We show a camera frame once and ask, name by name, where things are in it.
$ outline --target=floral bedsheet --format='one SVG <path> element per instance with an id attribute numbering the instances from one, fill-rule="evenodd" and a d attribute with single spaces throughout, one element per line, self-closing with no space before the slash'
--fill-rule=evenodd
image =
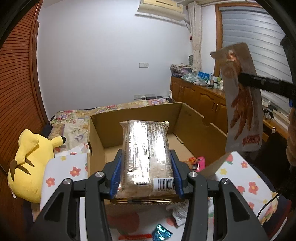
<path id="1" fill-rule="evenodd" d="M 92 110 L 66 110 L 56 113 L 54 119 L 50 122 L 53 126 L 48 139 L 51 140 L 57 136 L 66 137 L 64 145 L 54 149 L 55 156 L 66 156 L 71 153 L 89 152 L 87 145 L 87 130 L 89 118 L 92 115 L 112 110 L 144 107 L 149 105 L 168 104 L 166 99 L 139 100 L 125 104 L 97 107 Z"/>

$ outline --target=silver wrapper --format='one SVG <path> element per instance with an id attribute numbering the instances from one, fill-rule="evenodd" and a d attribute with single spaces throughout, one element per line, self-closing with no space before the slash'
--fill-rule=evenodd
<path id="1" fill-rule="evenodd" d="M 116 197 L 140 198 L 175 193 L 170 185 L 173 170 L 166 136 L 168 123 L 131 120 L 120 124 L 124 132 L 123 160 L 121 189 Z"/>

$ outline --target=pink snack package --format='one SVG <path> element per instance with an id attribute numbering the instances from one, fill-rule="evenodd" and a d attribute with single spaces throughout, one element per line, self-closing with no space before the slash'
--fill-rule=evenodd
<path id="1" fill-rule="evenodd" d="M 238 82 L 241 72 L 257 75 L 248 45 L 231 45 L 212 52 L 211 56 L 219 62 L 225 87 L 228 118 L 225 152 L 259 150 L 263 132 L 261 92 Z"/>

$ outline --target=plush toy ear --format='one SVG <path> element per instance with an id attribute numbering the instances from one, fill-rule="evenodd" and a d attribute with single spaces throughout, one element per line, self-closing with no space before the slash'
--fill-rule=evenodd
<path id="1" fill-rule="evenodd" d="M 30 130 L 24 130 L 19 137 L 19 149 L 15 155 L 17 165 L 21 165 L 25 162 L 25 156 L 31 152 L 39 143 L 38 138 Z"/>
<path id="2" fill-rule="evenodd" d="M 66 142 L 66 137 L 55 137 L 54 139 L 50 140 L 52 143 L 52 147 L 59 147 Z"/>

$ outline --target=yellow plush toy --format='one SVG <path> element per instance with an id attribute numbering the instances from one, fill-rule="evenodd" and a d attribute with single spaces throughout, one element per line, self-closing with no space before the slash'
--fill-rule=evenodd
<path id="1" fill-rule="evenodd" d="M 18 141 L 19 149 L 10 162 L 8 184 L 15 195 L 34 203 L 40 203 L 41 187 L 47 162 L 54 158 L 53 148 L 65 143 L 65 137 L 48 140 L 24 130 Z"/>

